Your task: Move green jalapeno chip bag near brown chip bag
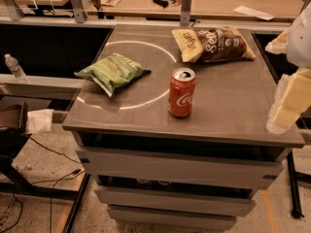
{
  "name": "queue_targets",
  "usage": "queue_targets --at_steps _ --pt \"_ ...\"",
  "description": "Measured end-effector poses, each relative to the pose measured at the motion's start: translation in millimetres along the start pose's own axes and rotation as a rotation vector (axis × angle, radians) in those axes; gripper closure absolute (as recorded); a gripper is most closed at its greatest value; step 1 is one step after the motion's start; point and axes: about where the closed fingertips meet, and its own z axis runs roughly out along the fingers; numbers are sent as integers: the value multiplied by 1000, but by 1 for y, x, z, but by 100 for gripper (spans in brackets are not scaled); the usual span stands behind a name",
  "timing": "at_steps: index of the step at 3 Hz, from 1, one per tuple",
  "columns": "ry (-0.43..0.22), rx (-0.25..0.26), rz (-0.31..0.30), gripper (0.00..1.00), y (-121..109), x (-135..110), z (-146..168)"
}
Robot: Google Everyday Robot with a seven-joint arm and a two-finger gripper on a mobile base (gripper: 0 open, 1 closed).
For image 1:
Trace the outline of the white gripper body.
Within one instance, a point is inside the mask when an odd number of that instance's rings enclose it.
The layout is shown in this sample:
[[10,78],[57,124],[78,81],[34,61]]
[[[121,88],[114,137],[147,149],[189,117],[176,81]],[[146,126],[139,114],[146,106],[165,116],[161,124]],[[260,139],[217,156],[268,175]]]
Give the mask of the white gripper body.
[[287,59],[298,67],[311,67],[311,4],[301,12],[290,28]]

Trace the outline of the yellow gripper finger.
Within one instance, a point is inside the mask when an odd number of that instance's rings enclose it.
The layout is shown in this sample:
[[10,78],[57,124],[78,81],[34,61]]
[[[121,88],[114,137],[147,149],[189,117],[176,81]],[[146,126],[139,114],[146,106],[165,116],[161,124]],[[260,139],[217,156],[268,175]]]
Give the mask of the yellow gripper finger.
[[299,68],[290,76],[283,75],[268,114],[267,131],[273,134],[287,132],[310,107],[311,70]]
[[273,54],[286,53],[289,31],[289,28],[285,29],[277,38],[266,45],[265,50]]

